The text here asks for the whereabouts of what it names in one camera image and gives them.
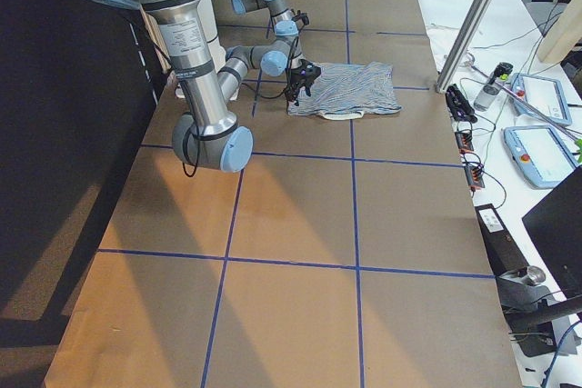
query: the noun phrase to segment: black cable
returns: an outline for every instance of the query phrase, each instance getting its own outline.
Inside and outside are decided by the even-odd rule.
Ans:
[[[552,27],[554,27],[554,25],[557,23],[556,22],[552,23],[552,25],[549,27],[549,29],[547,29],[547,22],[550,21],[550,16],[552,15],[552,13],[554,12],[554,10],[556,9],[557,4],[554,5],[554,7],[550,10],[549,14],[547,15],[547,21],[546,24],[544,25],[544,29],[542,30],[542,35],[546,35],[551,29]],[[529,62],[529,67],[527,68],[527,73],[529,74],[531,72],[531,66],[534,64],[534,59],[536,59],[536,55],[537,55],[537,51],[539,50],[539,47],[541,46],[541,40],[542,40],[543,36],[540,38],[537,47],[536,47],[536,51],[534,52],[534,55],[531,57],[531,61]]]
[[[534,27],[534,28],[530,29],[530,30],[529,30],[529,31],[527,31],[525,34],[523,34],[523,35],[520,35],[520,36],[517,36],[517,37],[515,37],[515,38],[512,38],[512,39],[511,39],[511,40],[509,40],[509,41],[505,41],[505,42],[504,42],[504,43],[502,43],[502,44],[499,44],[499,45],[486,45],[486,46],[481,46],[481,47],[473,47],[473,48],[474,48],[474,49],[491,49],[491,48],[493,48],[493,47],[503,47],[504,45],[508,45],[509,43],[513,43],[514,41],[517,41],[517,40],[519,40],[519,39],[523,38],[524,36],[527,36],[527,35],[531,34],[531,33],[532,33],[532,32],[534,32],[536,29],[538,29],[538,28],[539,28],[541,25],[547,25],[547,23],[549,23],[549,22],[551,22],[552,20],[554,20],[554,19],[555,19],[556,17],[558,17],[560,14],[562,14],[562,13],[557,13],[556,15],[552,16],[551,18],[549,18],[549,19],[548,19],[548,20],[546,20],[545,22],[543,22],[543,23],[540,23],[540,24],[539,24],[539,25],[537,25],[536,27]]]
[[[182,84],[182,89],[184,90],[184,93],[186,93],[186,95],[188,96],[188,99],[190,99],[190,102],[194,102],[194,98],[192,96],[192,93],[190,92],[190,86],[188,85],[188,83],[186,81],[184,81]],[[192,173],[190,174],[189,172],[186,171],[186,164],[182,163],[182,170],[184,170],[184,174],[188,177],[194,177],[194,175],[196,174],[196,172],[198,171],[198,163],[200,161],[200,146],[202,145],[202,140],[200,139],[200,126],[198,126],[198,122],[196,120],[196,114],[194,113],[194,108],[192,111],[192,118],[194,120],[194,125],[196,126],[196,161],[194,162],[194,169],[192,170]],[[190,135],[194,136],[194,134],[192,133],[192,126],[190,126],[190,128],[188,128],[188,132],[190,133]]]
[[[243,82],[241,85],[244,85],[246,88],[248,88],[249,90],[251,90],[253,93],[255,93],[257,96],[259,96],[261,99],[266,99],[266,100],[274,100],[274,99],[278,99],[279,97],[281,97],[284,93],[285,93],[285,89],[279,93],[278,95],[261,95],[257,89],[253,88],[251,85]]]
[[[572,52],[570,55],[566,56],[562,61],[558,61],[557,63],[552,64],[550,67],[546,67],[545,69],[540,70],[539,72],[532,73],[532,75],[539,75],[540,73],[544,73],[545,71],[549,70],[550,68],[553,68],[558,64],[564,63],[567,59],[570,59],[572,56],[574,56],[576,54],[578,54],[578,52]]]
[[[506,190],[505,186],[503,186],[503,184],[501,184],[499,182],[499,180],[495,176],[491,175],[490,173],[486,172],[485,170],[483,170],[483,174],[486,174],[491,179],[493,179],[495,182],[497,182],[499,184],[499,186],[501,187],[501,189],[503,190],[503,201],[501,202],[501,204],[499,206],[494,206],[495,209],[499,209],[499,208],[501,208],[501,206],[503,206],[504,204],[506,204],[506,200],[507,200],[507,190]]]

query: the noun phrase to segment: electronic device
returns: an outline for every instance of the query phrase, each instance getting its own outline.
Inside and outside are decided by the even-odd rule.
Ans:
[[[536,188],[554,188],[577,167],[576,159],[549,124],[507,127],[503,137],[517,167]]]
[[[582,167],[578,167],[522,219],[537,252],[566,297],[582,293],[581,200]]]
[[[518,300],[533,303],[534,307],[512,305],[522,308],[519,312],[506,313],[506,320],[514,332],[551,333],[555,344],[571,325],[569,316],[582,317],[581,196],[582,168],[578,167],[522,219],[537,252],[567,299],[558,302],[549,293],[529,300],[517,295]],[[528,289],[535,291],[538,287]],[[531,342],[528,337],[519,343],[526,356],[548,353],[549,345],[548,342]],[[574,335],[566,337],[560,352],[577,352]]]
[[[493,205],[482,204],[476,206],[475,210],[493,274],[500,276],[527,267],[525,256],[517,247]]]
[[[511,89],[552,121],[564,126],[572,124],[564,90],[557,79],[519,74],[513,79]],[[515,99],[513,103],[519,114],[535,116]]]

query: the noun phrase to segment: wire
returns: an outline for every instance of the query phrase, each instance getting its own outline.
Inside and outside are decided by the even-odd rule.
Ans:
[[[486,174],[491,179],[493,179],[495,182],[497,182],[499,184],[499,186],[501,187],[501,189],[503,190],[503,201],[501,201],[501,204],[499,206],[494,206],[495,209],[500,209],[501,206],[503,206],[504,204],[506,204],[506,200],[507,200],[507,190],[506,190],[505,186],[503,186],[503,184],[501,184],[499,182],[499,180],[495,176],[493,176],[491,173],[488,173],[485,170],[483,170],[483,174]]]
[[[554,364],[556,363],[557,355],[559,354],[560,349],[562,348],[562,344],[564,343],[564,340],[566,340],[567,335],[570,332],[572,332],[574,330],[574,328],[577,325],[579,325],[580,323],[582,323],[582,322],[580,320],[578,320],[577,322],[571,324],[570,327],[568,327],[566,329],[566,331],[564,332],[564,334],[560,338],[560,341],[557,343],[556,351],[554,352],[554,357],[552,358],[552,362],[549,365],[549,367],[547,367],[547,370],[544,372],[546,374],[546,377],[542,381],[540,388],[547,388],[547,383],[549,382],[549,376],[550,376],[550,374],[552,374],[552,370],[554,369]]]
[[[552,8],[552,11],[550,11],[550,15],[552,14],[552,12],[554,11],[554,9],[555,9],[555,8],[556,8],[555,6],[554,6],[554,8]],[[519,40],[519,39],[523,38],[524,36],[527,36],[527,35],[531,34],[531,33],[532,33],[532,32],[534,32],[536,29],[539,29],[539,27],[540,27],[541,25],[547,25],[547,23],[549,23],[549,22],[551,22],[552,20],[554,20],[554,19],[555,19],[556,17],[558,17],[560,14],[562,14],[562,13],[560,12],[560,13],[557,13],[556,15],[553,15],[551,18],[548,18],[548,19],[547,19],[545,22],[543,22],[543,23],[540,23],[540,24],[539,24],[539,25],[537,25],[536,27],[534,27],[534,28],[530,29],[530,30],[529,30],[529,31],[527,31],[525,34],[523,34],[523,35],[520,35],[520,36],[517,36],[517,37],[515,37],[515,38],[512,38],[511,40],[505,41],[505,42],[504,42],[504,43],[502,43],[502,44],[498,44],[498,45],[486,45],[486,46],[473,47],[473,48],[474,48],[474,49],[492,49],[492,48],[494,48],[494,47],[503,47],[504,45],[508,45],[509,43],[513,43],[514,41],[517,41],[517,40]]]
[[[562,61],[558,61],[557,63],[552,64],[550,67],[546,67],[545,69],[540,70],[539,72],[532,73],[532,75],[539,75],[540,73],[544,73],[550,68],[555,67],[558,64],[564,63],[567,59],[570,59],[572,56],[575,56],[576,54],[578,54],[578,52],[572,52],[570,55],[566,56]]]
[[[194,98],[192,96],[192,93],[190,92],[190,86],[188,85],[188,83],[186,81],[184,81],[182,84],[182,89],[184,90],[184,93],[187,94],[188,99],[190,99],[190,102],[194,102]],[[182,163],[182,170],[184,170],[184,174],[188,177],[194,177],[196,172],[198,171],[198,163],[200,161],[200,146],[202,145],[202,140],[200,139],[200,126],[198,126],[198,122],[196,120],[196,114],[194,113],[194,111],[192,111],[192,118],[194,119],[194,125],[196,126],[196,160],[194,162],[194,169],[192,170],[192,173],[189,173],[186,171],[186,164]],[[190,135],[194,136],[194,134],[192,133],[192,126],[190,126],[188,128],[188,132],[190,133]]]
[[[503,109],[506,107],[507,99],[508,99],[508,97],[506,96],[505,100],[503,101],[503,104],[501,105],[501,109],[499,110],[499,114],[497,114],[497,118],[495,119],[496,129],[497,129],[497,123],[499,123],[499,119],[501,118],[501,115],[503,114]],[[491,132],[491,135],[489,136],[489,139],[487,140],[487,144],[485,145],[485,158],[483,158],[483,164],[487,161],[487,158],[489,157],[489,146],[491,145],[491,140],[493,139],[493,133],[496,131],[496,129],[493,129],[493,131]]]
[[[285,89],[283,89],[283,91],[281,93],[279,93],[278,95],[261,95],[257,89],[253,88],[251,85],[247,84],[246,82],[243,82],[241,85],[244,85],[246,88],[250,89],[253,93],[258,95],[261,99],[266,99],[266,100],[277,99],[285,93]]]

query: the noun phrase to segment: silver robot arm segment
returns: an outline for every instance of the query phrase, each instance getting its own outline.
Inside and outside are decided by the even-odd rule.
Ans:
[[[286,8],[285,0],[256,2],[256,9],[268,7],[271,12],[275,42],[229,50],[226,65],[218,73],[198,14],[200,0],[93,1],[126,9],[142,6],[157,21],[190,110],[178,120],[172,138],[174,151],[184,163],[224,172],[238,172],[246,166],[253,137],[248,129],[238,125],[236,115],[227,110],[226,103],[249,69],[260,65],[268,75],[286,72],[288,100],[295,99],[301,86],[308,89],[309,81],[297,76],[297,71],[293,73],[293,68],[301,69],[306,60],[298,43],[295,17]],[[240,5],[246,5],[244,11]],[[233,6],[241,14],[247,7],[254,10],[250,0],[240,0],[240,4],[233,0]]]

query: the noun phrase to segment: cable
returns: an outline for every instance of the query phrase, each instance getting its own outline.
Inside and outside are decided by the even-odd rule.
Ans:
[[[184,93],[187,94],[188,99],[190,99],[190,102],[194,102],[194,98],[192,96],[192,93],[190,92],[190,86],[188,85],[188,83],[186,81],[184,81],[182,84],[182,89],[184,90]],[[202,140],[200,139],[200,126],[198,126],[198,122],[196,120],[196,114],[194,113],[194,111],[192,111],[192,118],[194,119],[194,124],[196,125],[196,160],[194,162],[194,169],[192,170],[192,173],[189,173],[186,171],[186,164],[182,163],[182,170],[184,170],[184,174],[188,177],[194,177],[194,175],[196,174],[196,172],[198,171],[198,163],[200,161],[200,145],[202,144]],[[194,134],[192,133],[192,126],[190,126],[190,128],[188,128],[188,132],[190,133],[190,135],[194,136]]]
[[[494,206],[495,209],[500,209],[501,206],[503,206],[504,204],[506,204],[506,200],[507,200],[507,190],[506,190],[505,186],[503,186],[503,184],[501,184],[499,182],[499,180],[495,176],[493,176],[492,174],[486,172],[485,170],[483,170],[483,174],[486,174],[491,179],[493,179],[495,182],[497,182],[499,184],[499,186],[501,187],[501,189],[503,190],[503,201],[501,202],[501,204],[499,206]]]
[[[501,115],[503,114],[503,109],[506,107],[507,99],[508,99],[508,97],[506,96],[505,100],[503,101],[503,104],[501,105],[501,109],[499,110],[499,114],[497,114],[497,118],[495,119],[496,128],[497,128],[497,123],[499,122],[499,119],[501,118]],[[487,158],[489,157],[489,146],[491,145],[491,140],[493,139],[493,133],[495,131],[496,131],[496,129],[493,129],[493,131],[491,132],[491,135],[489,136],[489,139],[487,140],[487,144],[485,146],[485,158],[483,158],[483,164],[487,161]]]
[[[550,29],[552,27],[554,27],[554,25],[557,23],[557,21],[552,23],[552,25],[549,27],[549,29],[547,29],[547,22],[549,22],[549,17],[552,15],[552,13],[556,9],[556,7],[557,7],[557,4],[554,5],[554,7],[550,10],[549,14],[547,15],[548,20],[546,21],[546,24],[544,25],[544,29],[541,32],[542,36],[539,39],[539,42],[538,42],[537,47],[536,47],[536,51],[534,52],[534,55],[531,57],[531,61],[529,62],[529,67],[527,68],[528,74],[531,72],[531,66],[534,64],[534,59],[536,59],[537,51],[539,50],[539,47],[541,46],[541,40],[544,38],[543,35],[546,35],[550,31]]]
[[[285,93],[285,89],[283,89],[283,91],[281,93],[279,93],[278,95],[261,95],[257,89],[253,88],[251,85],[243,82],[241,85],[244,85],[246,88],[248,88],[249,90],[251,90],[253,93],[255,93],[257,96],[259,96],[261,99],[266,99],[266,100],[274,100],[277,99],[279,97],[281,97],[284,93]]]
[[[515,38],[512,38],[511,40],[505,41],[505,42],[504,42],[504,43],[502,43],[502,44],[498,44],[498,45],[486,45],[486,46],[481,46],[481,47],[473,47],[473,48],[474,48],[474,49],[491,49],[491,48],[494,48],[494,47],[503,47],[504,45],[508,45],[509,43],[513,43],[514,41],[517,41],[517,40],[519,40],[519,39],[523,38],[524,36],[527,36],[527,35],[531,34],[531,33],[532,33],[532,32],[534,32],[536,29],[539,29],[539,27],[540,27],[541,25],[547,25],[549,22],[551,22],[551,21],[552,21],[552,20],[554,20],[556,17],[558,17],[560,14],[562,14],[562,13],[560,12],[560,13],[557,13],[556,15],[553,15],[551,18],[548,18],[548,19],[547,19],[545,22],[543,22],[543,23],[540,23],[540,24],[539,24],[539,25],[537,25],[536,27],[534,27],[534,28],[530,29],[530,30],[529,30],[529,31],[527,31],[525,34],[523,34],[523,35],[520,35],[520,36],[517,36],[517,37],[515,37]]]
[[[570,59],[572,56],[576,55],[577,53],[578,52],[572,52],[570,55],[566,56],[562,61],[558,61],[557,63],[552,64],[550,67],[546,67],[545,69],[540,70],[539,72],[532,73],[532,75],[539,75],[540,73],[544,73],[545,71],[549,70],[550,68],[555,67],[558,64],[564,63],[567,59]]]
[[[566,331],[564,332],[564,334],[560,338],[560,341],[557,343],[556,351],[554,352],[554,357],[552,358],[552,362],[549,365],[549,367],[547,367],[547,370],[544,372],[546,374],[546,377],[542,381],[540,388],[547,388],[547,383],[549,382],[549,376],[550,376],[550,374],[552,374],[552,370],[554,369],[554,364],[556,363],[557,355],[559,354],[560,349],[562,348],[562,344],[564,343],[564,340],[566,340],[567,335],[570,332],[572,332],[574,330],[574,328],[577,325],[579,325],[580,323],[582,323],[582,322],[580,320],[578,320],[577,322],[571,324],[570,327],[568,327],[566,329]]]

